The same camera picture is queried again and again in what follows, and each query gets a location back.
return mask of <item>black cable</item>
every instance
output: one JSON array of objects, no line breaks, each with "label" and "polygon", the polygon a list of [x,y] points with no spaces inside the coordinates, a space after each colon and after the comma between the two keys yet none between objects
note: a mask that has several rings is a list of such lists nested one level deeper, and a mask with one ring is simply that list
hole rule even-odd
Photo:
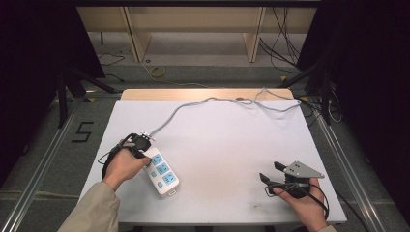
[{"label": "black cable", "polygon": [[106,74],[106,75],[114,76],[115,78],[119,79],[121,82],[125,82],[125,80],[124,80],[124,79],[122,79],[122,78],[118,77],[118,76],[117,76],[117,75],[115,75],[115,74],[111,74],[111,73],[109,73],[109,74]]},{"label": "black cable", "polygon": [[290,187],[287,188],[287,189],[284,189],[283,191],[288,192],[289,190],[294,189],[294,188],[302,191],[306,196],[310,197],[312,200],[314,200],[318,205],[320,205],[323,208],[323,210],[325,211],[325,219],[328,218],[329,212],[330,212],[328,197],[326,197],[325,192],[323,192],[323,190],[320,187],[316,186],[316,185],[309,184],[311,187],[315,187],[315,188],[320,190],[320,192],[323,194],[323,197],[326,201],[326,205],[323,202],[321,202],[319,199],[317,199],[314,195],[312,195],[310,192],[307,192],[303,188],[300,188],[297,183],[283,183],[283,184],[277,183],[277,184],[274,184],[274,185],[268,185],[267,187],[265,187],[265,192],[269,197],[274,197],[275,195],[270,195],[269,194],[269,188],[276,188],[276,187],[280,188],[280,187],[285,187],[285,186],[289,186],[289,185],[290,185]]},{"label": "black cable", "polygon": [[[295,99],[297,99],[297,100],[299,100],[299,101],[301,101],[303,104],[307,104],[307,105],[309,105],[309,107],[310,107],[310,109],[315,109],[315,110],[317,110],[317,111],[321,111],[321,104],[322,104],[322,102],[320,102],[320,101],[308,101],[308,100],[305,100],[305,99],[303,99],[303,97],[309,97],[309,96],[315,96],[315,95],[302,95],[302,96],[300,96],[300,97],[295,97]],[[340,108],[339,108],[339,106],[338,106],[338,104],[336,104],[336,105],[334,105],[334,104],[329,104],[329,113],[331,114],[331,116],[332,116],[332,118],[334,117],[333,116],[333,114],[334,113],[339,113],[340,114],[340,117],[342,116],[341,115],[341,110],[340,110]],[[316,119],[314,119],[309,125],[308,125],[308,127],[310,128],[310,126],[315,122],[317,120],[317,117],[316,117]]]},{"label": "black cable", "polygon": [[99,56],[98,58],[100,59],[100,58],[102,58],[104,55],[111,55],[111,56],[114,56],[114,57],[119,57],[120,59],[119,59],[119,60],[116,60],[116,61],[114,61],[114,62],[111,62],[111,63],[109,63],[109,64],[101,64],[102,66],[110,66],[110,65],[115,64],[115,63],[118,63],[118,62],[120,62],[120,61],[122,61],[122,60],[124,60],[124,59],[126,58],[125,56],[113,55],[113,54],[111,54],[111,53],[104,53],[103,55]]},{"label": "black cable", "polygon": [[325,192],[323,192],[323,190],[320,187],[318,187],[316,185],[313,185],[313,184],[309,184],[309,185],[311,187],[315,187],[315,188],[319,189],[320,192],[322,192],[323,197],[325,198],[327,207],[325,206],[325,204],[323,202],[321,202],[319,199],[317,199],[314,195],[310,194],[310,192],[305,191],[303,188],[299,188],[299,189],[302,192],[304,192],[306,195],[308,195],[311,199],[313,199],[317,204],[319,204],[323,208],[323,210],[325,211],[325,219],[327,219],[328,216],[329,216],[329,212],[331,211],[331,209],[329,208],[328,197],[326,196]]},{"label": "black cable", "polygon": [[121,140],[121,142],[119,142],[113,149],[111,149],[111,151],[105,153],[102,157],[99,158],[98,163],[99,164],[105,164],[104,162],[101,162],[101,160],[106,157],[107,155],[109,155],[112,151],[114,151],[117,147],[119,147],[120,149],[124,146],[124,144],[129,140],[129,138],[131,138],[133,136],[132,133],[130,133],[126,138],[124,138],[123,140]]},{"label": "black cable", "polygon": [[280,60],[280,61],[284,61],[288,64],[290,64],[291,66],[295,67],[296,69],[298,69],[298,67],[296,67],[295,64],[293,64],[292,62],[290,62],[289,60],[287,60],[285,57],[283,57],[282,55],[280,55],[279,53],[277,53],[276,51],[274,51],[272,48],[268,47],[268,45],[260,38],[259,39],[262,43],[260,43],[259,45],[262,47],[262,49],[271,56],[271,63],[274,66],[275,69],[283,71],[283,72],[287,72],[287,73],[294,73],[294,74],[299,74],[299,72],[292,72],[292,71],[287,71],[284,69],[281,69],[279,67],[277,67],[273,61],[273,58]]},{"label": "black cable", "polygon": [[311,117],[311,116],[313,115],[313,112],[314,112],[314,111],[313,111],[313,109],[311,108],[311,106],[310,106],[308,103],[305,103],[305,102],[303,102],[303,101],[302,101],[302,104],[307,105],[307,106],[308,106],[308,108],[310,109],[310,113],[309,113],[309,115],[305,115],[305,114],[304,114],[304,117],[305,117],[305,118],[309,118],[309,117]]},{"label": "black cable", "polygon": [[352,205],[350,205],[349,202],[347,202],[347,200],[336,189],[335,189],[335,193],[337,194],[338,197],[341,198],[341,200],[344,201],[344,203],[346,203],[347,207],[349,207],[349,209],[353,212],[353,214],[355,214],[356,218],[358,218],[359,222],[361,223],[365,231],[370,232],[370,230],[367,228],[367,225],[362,220],[362,218],[359,216],[359,214],[355,211],[355,209],[353,209]]},{"label": "black cable", "polygon": [[278,27],[279,27],[279,30],[280,30],[279,36],[280,36],[280,34],[282,34],[283,37],[285,38],[286,46],[287,46],[287,50],[288,50],[288,53],[289,53],[289,55],[290,55],[290,58],[292,59],[293,63],[296,63],[296,62],[295,62],[295,59],[294,59],[293,57],[295,57],[296,60],[298,60],[298,59],[299,59],[298,56],[300,55],[300,52],[298,51],[298,49],[296,49],[296,47],[293,45],[293,43],[291,42],[291,40],[290,40],[289,37],[288,37],[288,33],[287,33],[287,14],[288,14],[288,9],[287,9],[287,8],[284,8],[284,10],[283,10],[283,13],[284,13],[284,15],[283,15],[283,23],[282,23],[281,25],[280,25],[280,22],[279,22],[279,19],[278,19],[278,15],[277,15],[277,13],[276,13],[276,11],[275,11],[275,8],[272,8],[272,10],[273,10],[273,12],[274,12],[274,16],[275,16],[275,18],[276,18],[276,20],[277,20],[277,24],[278,24]]},{"label": "black cable", "polygon": [[316,116],[316,118],[315,118],[313,121],[311,121],[311,123],[310,123],[309,125],[307,125],[307,127],[310,128],[311,125],[313,125],[313,123],[316,122],[316,120],[319,118],[320,115],[321,115],[321,114],[318,114],[318,115]]}]

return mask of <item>gray floor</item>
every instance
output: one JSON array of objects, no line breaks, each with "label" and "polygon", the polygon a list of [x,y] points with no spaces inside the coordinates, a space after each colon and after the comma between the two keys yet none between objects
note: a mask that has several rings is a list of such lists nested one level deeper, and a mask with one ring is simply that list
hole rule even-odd
[{"label": "gray floor", "polygon": [[[118,34],[107,34],[104,45],[99,44],[99,34],[90,34],[98,54],[114,53],[125,56],[125,59],[115,65],[103,66],[105,73],[115,74],[125,79],[120,82],[113,76],[103,79],[104,83],[117,89],[127,88],[201,88],[197,84],[211,87],[228,88],[261,88],[275,87],[280,83],[281,76],[291,77],[292,73],[278,71],[272,67],[271,59],[263,52],[258,52],[255,63],[247,61],[245,46],[241,35],[237,34],[158,34],[150,43],[148,54],[143,64],[148,67],[165,66],[166,75],[161,80],[173,83],[157,82],[150,78],[146,70],[133,61],[128,47],[127,37]],[[295,35],[295,44],[301,47],[304,35]],[[285,54],[283,44],[278,47]],[[108,64],[118,57],[106,55],[101,62]],[[290,69],[286,64],[276,62],[279,67]],[[175,83],[195,83],[193,85],[176,85]],[[70,211],[75,206],[78,196],[86,181],[90,167],[99,148],[105,127],[108,123],[114,103],[120,95],[108,95],[93,85],[84,83],[89,91],[87,97],[92,102],[74,99],[69,102],[71,109],[76,108],[73,120],[59,146],[56,157],[52,161],[40,185],[39,191],[31,203],[18,231],[56,231]],[[291,87],[295,96],[304,93],[305,83],[301,82]],[[306,115],[310,108],[302,106]],[[3,224],[18,197],[36,172],[58,125],[58,102],[54,102],[47,112],[37,133],[28,144],[28,151],[21,157],[8,181],[0,191],[0,223]],[[319,120],[315,116],[306,117],[310,132],[327,168],[329,178],[335,189],[343,195],[353,208],[362,214],[343,171],[337,163],[337,158],[329,145]],[[86,143],[73,143],[84,135],[76,134],[81,122],[93,122],[83,127],[91,135]],[[371,165],[364,162],[365,155],[360,144],[344,120],[332,122],[332,129],[337,135],[346,156],[351,162],[360,182],[366,187],[366,194],[381,218],[386,231],[410,231],[395,203],[379,182]],[[347,222],[337,225],[338,231],[364,231],[358,219],[346,204],[340,203],[347,214]],[[291,231],[298,225],[278,225],[277,231]],[[121,225],[121,231],[131,230],[129,225]],[[194,231],[193,227],[147,227],[144,231]],[[264,231],[262,226],[253,227],[216,227],[214,231]]]}]

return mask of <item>tripod leg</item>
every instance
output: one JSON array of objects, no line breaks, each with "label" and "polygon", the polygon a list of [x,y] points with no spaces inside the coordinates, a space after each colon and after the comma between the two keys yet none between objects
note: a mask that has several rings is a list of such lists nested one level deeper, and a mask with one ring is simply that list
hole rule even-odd
[{"label": "tripod leg", "polygon": [[88,82],[94,84],[95,86],[105,90],[106,92],[108,92],[110,94],[121,93],[121,91],[115,90],[114,88],[112,88],[112,87],[98,81],[97,79],[93,78],[92,76],[90,76],[86,72],[83,72],[83,71],[78,70],[76,68],[69,68],[69,70],[71,72],[73,72],[74,74],[80,76],[81,78],[87,80]]},{"label": "tripod leg", "polygon": [[307,70],[295,75],[291,80],[282,83],[277,88],[287,88],[292,86],[293,84],[298,83],[299,81],[305,79],[306,77],[310,76],[313,72],[316,71],[317,66],[313,65],[312,67],[308,68]]}]

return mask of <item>gray cable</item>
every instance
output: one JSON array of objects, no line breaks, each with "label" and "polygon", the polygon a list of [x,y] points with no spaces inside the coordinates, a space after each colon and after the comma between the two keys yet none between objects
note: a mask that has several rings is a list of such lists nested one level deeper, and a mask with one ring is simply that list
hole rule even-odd
[{"label": "gray cable", "polygon": [[186,107],[186,106],[199,105],[199,104],[205,103],[205,102],[207,102],[207,101],[209,101],[209,100],[229,101],[229,102],[234,102],[234,103],[243,104],[243,105],[256,104],[257,106],[259,106],[259,107],[261,107],[261,108],[265,108],[265,109],[268,109],[268,110],[273,110],[273,111],[276,111],[276,112],[286,112],[286,111],[288,111],[288,110],[290,110],[290,109],[292,109],[292,108],[298,107],[298,106],[302,103],[301,101],[298,100],[298,103],[297,103],[297,104],[292,105],[292,106],[289,106],[288,108],[285,108],[285,109],[271,108],[271,107],[265,106],[265,105],[263,105],[262,103],[256,101],[257,98],[259,97],[259,95],[262,94],[263,92],[268,92],[268,93],[271,94],[271,95],[274,95],[274,96],[277,96],[277,97],[279,97],[279,98],[283,98],[283,99],[286,99],[286,100],[292,100],[291,98],[287,98],[287,97],[285,97],[285,96],[280,96],[280,95],[274,94],[274,93],[272,93],[271,91],[267,90],[266,88],[262,88],[262,90],[261,90],[258,94],[256,94],[256,96],[255,96],[255,98],[254,98],[253,100],[243,99],[242,101],[238,101],[238,100],[219,99],[219,98],[211,97],[211,98],[208,98],[208,99],[205,99],[205,100],[202,100],[202,101],[195,101],[195,102],[185,103],[185,104],[182,104],[182,105],[178,106],[178,107],[172,112],[171,116],[169,116],[169,118],[168,118],[161,126],[159,126],[157,129],[153,130],[149,135],[150,135],[150,136],[154,136],[154,134],[156,134],[158,131],[162,130],[166,125],[168,125],[168,123],[173,119],[173,117],[175,116],[175,114],[176,114],[176,113],[178,112],[178,110],[180,110],[181,108]]}]

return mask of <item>black backdrop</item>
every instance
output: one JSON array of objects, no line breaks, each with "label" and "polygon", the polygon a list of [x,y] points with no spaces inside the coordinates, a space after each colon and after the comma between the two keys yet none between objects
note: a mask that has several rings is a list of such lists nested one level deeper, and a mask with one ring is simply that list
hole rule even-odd
[{"label": "black backdrop", "polygon": [[75,7],[0,1],[0,186],[56,96],[57,76],[103,69]]},{"label": "black backdrop", "polygon": [[[317,10],[298,63],[302,69],[318,59],[345,9]],[[352,36],[330,64],[331,79],[343,115],[410,224],[410,4],[361,0],[354,12]]]}]

